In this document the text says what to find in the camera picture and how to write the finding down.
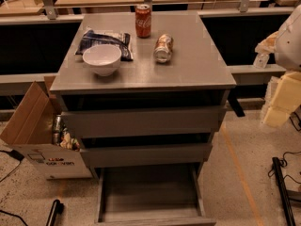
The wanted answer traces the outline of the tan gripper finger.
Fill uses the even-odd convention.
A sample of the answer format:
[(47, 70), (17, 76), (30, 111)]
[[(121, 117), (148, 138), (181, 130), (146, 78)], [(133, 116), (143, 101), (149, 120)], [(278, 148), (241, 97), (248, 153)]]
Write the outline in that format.
[(266, 39), (262, 40), (255, 47), (255, 52), (258, 54), (273, 54), (276, 48), (276, 39), (278, 32), (274, 32)]

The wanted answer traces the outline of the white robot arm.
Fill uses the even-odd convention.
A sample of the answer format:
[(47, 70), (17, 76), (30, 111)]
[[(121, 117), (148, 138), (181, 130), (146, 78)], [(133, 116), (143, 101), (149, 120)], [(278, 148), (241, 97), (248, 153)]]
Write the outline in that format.
[(278, 66), (288, 71), (301, 71), (301, 5), (296, 7), (279, 30), (255, 47), (253, 65), (265, 68), (271, 54)]

